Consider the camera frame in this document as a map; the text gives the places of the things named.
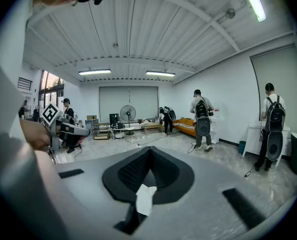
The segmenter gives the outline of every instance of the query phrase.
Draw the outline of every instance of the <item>ceiling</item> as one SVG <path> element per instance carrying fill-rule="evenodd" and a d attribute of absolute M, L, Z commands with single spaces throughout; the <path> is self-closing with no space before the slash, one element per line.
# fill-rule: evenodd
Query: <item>ceiling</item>
<path fill-rule="evenodd" d="M 231 0 L 103 0 L 75 7 L 36 5 L 23 61 L 73 84 L 160 80 L 178 83 L 229 56 L 289 34 L 292 18 L 280 0 L 261 0 L 258 22 L 248 0 L 233 19 Z M 79 71 L 111 69 L 81 76 Z M 166 71 L 174 77 L 146 75 Z"/>

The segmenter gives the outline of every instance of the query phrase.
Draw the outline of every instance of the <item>cardboard box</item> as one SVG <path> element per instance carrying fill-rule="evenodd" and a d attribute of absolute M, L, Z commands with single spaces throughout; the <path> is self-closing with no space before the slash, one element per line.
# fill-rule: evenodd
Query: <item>cardboard box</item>
<path fill-rule="evenodd" d="M 87 115 L 86 120 L 96 120 L 98 119 L 96 115 Z"/>

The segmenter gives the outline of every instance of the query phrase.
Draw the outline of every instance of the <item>floor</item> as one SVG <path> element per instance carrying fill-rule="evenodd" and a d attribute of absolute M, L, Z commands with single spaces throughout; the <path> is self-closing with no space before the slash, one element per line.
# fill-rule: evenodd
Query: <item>floor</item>
<path fill-rule="evenodd" d="M 136 149 L 139 147 L 138 144 L 140 147 L 156 146 L 187 154 L 191 143 L 196 143 L 194 137 L 177 130 L 167 137 L 157 130 L 150 130 L 147 135 L 137 130 L 133 136 L 128 135 L 126 139 L 93 140 L 91 136 L 87 137 L 83 140 L 82 152 L 76 148 L 74 152 L 67 154 L 67 149 L 62 148 L 55 154 L 55 160 L 60 164 L 97 159 Z M 238 153 L 238 147 L 223 142 L 214 145 L 210 152 L 194 150 L 188 156 L 198 156 L 223 164 L 241 177 L 252 168 L 258 159 L 257 155 L 251 153 L 246 153 L 243 158 Z M 268 172 L 264 171 L 264 166 L 259 172 L 253 169 L 245 180 L 266 192 L 272 202 L 278 206 L 297 195 L 297 175 L 292 172 L 289 161 L 286 159 L 281 159 L 278 167 L 275 167 L 274 162 Z"/>

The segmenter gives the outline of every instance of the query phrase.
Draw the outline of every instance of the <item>fluorescent light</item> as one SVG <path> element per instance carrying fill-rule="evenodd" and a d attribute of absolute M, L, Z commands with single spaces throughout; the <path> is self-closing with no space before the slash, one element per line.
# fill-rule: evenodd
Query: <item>fluorescent light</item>
<path fill-rule="evenodd" d="M 86 70 L 86 71 L 80 71 L 78 72 L 81 76 L 85 75 L 93 75 L 93 74 L 105 74 L 105 73 L 111 73 L 110 69 L 96 69 L 96 70 Z"/>
<path fill-rule="evenodd" d="M 266 15 L 260 0 L 249 0 L 250 4 L 253 7 L 253 10 L 256 14 L 258 22 L 266 20 Z"/>
<path fill-rule="evenodd" d="M 174 77 L 174 73 L 166 73 L 166 72 L 158 72 L 158 71 L 146 71 L 147 75 L 155 75 L 155 76 L 165 76 L 165 77 Z"/>

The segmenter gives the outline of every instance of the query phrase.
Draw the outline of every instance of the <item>metal rack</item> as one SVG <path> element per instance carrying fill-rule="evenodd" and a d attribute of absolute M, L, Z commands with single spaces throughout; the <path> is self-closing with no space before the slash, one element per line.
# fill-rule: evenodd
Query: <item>metal rack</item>
<path fill-rule="evenodd" d="M 94 140 L 109 140 L 110 139 L 109 124 L 107 122 L 93 123 L 92 134 L 93 134 Z"/>

